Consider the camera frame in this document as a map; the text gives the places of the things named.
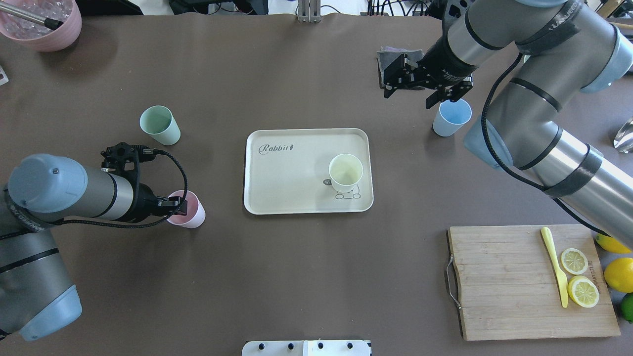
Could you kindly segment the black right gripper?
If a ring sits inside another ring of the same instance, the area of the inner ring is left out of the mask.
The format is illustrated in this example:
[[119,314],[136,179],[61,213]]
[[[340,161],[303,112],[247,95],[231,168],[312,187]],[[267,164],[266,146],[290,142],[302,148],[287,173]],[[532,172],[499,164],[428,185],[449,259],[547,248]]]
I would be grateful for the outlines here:
[[477,70],[477,66],[463,62],[452,52],[446,38],[439,38],[432,45],[421,59],[420,67],[421,86],[436,89],[426,99],[427,110],[447,99],[456,102],[464,97],[473,83],[462,81]]

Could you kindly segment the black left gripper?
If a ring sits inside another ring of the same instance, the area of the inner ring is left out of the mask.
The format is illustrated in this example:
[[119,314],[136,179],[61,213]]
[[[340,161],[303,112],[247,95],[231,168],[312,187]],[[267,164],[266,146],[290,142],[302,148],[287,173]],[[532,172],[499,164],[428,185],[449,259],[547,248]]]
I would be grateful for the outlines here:
[[187,208],[177,208],[183,203],[180,196],[156,196],[145,184],[139,184],[130,207],[130,222],[141,222],[149,216],[186,216]]

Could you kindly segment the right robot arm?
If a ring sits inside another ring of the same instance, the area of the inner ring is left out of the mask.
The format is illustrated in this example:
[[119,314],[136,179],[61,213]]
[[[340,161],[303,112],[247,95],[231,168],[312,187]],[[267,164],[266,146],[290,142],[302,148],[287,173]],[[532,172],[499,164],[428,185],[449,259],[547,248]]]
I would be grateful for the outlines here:
[[489,94],[465,146],[490,166],[526,171],[562,208],[631,245],[631,176],[554,121],[577,92],[624,75],[631,43],[581,0],[476,0],[425,53],[413,82],[446,90],[510,44],[529,58]]

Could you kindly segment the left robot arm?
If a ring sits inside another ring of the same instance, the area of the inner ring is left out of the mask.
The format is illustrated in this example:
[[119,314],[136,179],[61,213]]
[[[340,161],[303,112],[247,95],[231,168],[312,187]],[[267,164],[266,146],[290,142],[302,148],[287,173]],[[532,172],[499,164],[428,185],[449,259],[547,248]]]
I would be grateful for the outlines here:
[[101,169],[65,156],[27,156],[1,189],[1,338],[38,340],[82,314],[52,230],[70,224],[147,228],[187,212],[185,197],[157,196],[139,165],[165,150],[120,144],[102,151]]

